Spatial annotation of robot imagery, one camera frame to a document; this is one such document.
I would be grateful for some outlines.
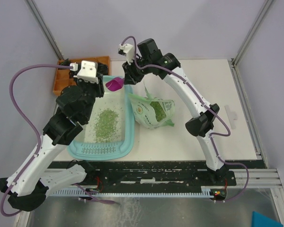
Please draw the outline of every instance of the wall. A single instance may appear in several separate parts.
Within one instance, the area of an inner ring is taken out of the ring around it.
[[[239,70],[268,162],[284,186],[284,0],[273,5]]]
[[[36,144],[33,131],[10,101],[9,81],[23,67],[56,62],[25,2],[0,0],[0,177],[16,171]],[[14,86],[19,106],[39,131],[53,114],[53,77],[53,69],[30,70]],[[6,211],[12,211],[7,202]],[[13,226],[13,221],[0,214],[0,226]]]
[[[67,58],[117,54],[129,35],[179,58],[234,58],[264,0],[35,0]]]

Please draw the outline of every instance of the magenta object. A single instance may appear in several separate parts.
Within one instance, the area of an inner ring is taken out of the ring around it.
[[[124,85],[124,78],[116,77],[113,78],[111,81],[107,82],[105,86],[110,91],[117,91],[123,88]]]

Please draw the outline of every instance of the green granules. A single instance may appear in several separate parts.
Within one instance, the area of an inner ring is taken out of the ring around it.
[[[166,118],[166,114],[159,102],[151,102],[151,107],[155,110],[157,122]]]
[[[109,143],[114,139],[118,116],[119,114],[110,109],[105,109],[98,115],[95,125],[97,143]]]

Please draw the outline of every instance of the plastic bag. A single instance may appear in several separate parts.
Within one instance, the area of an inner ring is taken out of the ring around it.
[[[146,88],[145,92],[147,97],[128,94],[135,120],[148,129],[174,126],[171,117],[175,114],[175,101],[155,98]]]

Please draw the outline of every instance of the teal tray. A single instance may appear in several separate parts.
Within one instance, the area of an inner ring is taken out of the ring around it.
[[[114,76],[104,76],[103,83],[107,83]],[[134,115],[131,102],[127,96],[132,93],[130,85],[125,85],[116,92],[105,87],[103,98],[97,98],[88,125],[68,146],[69,154],[76,159],[102,161],[120,158],[127,155],[133,148]],[[117,135],[110,143],[96,143],[94,125],[99,111],[110,108],[119,112]]]

